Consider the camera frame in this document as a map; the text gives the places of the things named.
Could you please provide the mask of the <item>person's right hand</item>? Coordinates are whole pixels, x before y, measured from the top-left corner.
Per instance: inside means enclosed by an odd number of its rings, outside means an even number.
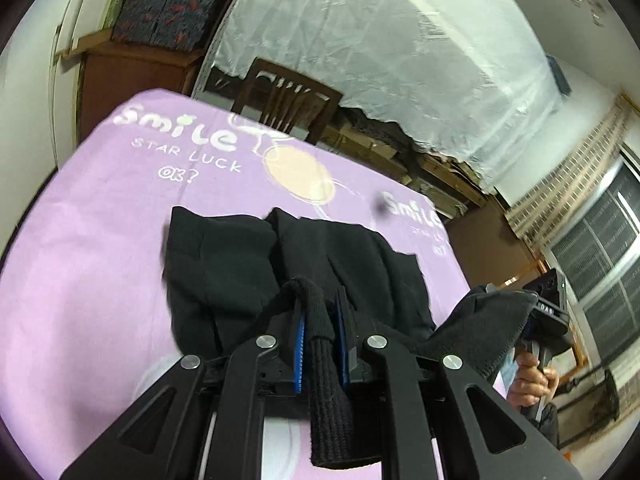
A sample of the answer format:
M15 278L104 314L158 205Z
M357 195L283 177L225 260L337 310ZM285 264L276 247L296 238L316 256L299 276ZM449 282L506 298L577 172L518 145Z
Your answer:
M515 359L518 371L508 389L506 400L517 411L530 408L540 401L550 401L559 385L559 375L554 367L538 368L539 361L533 354L523 351Z

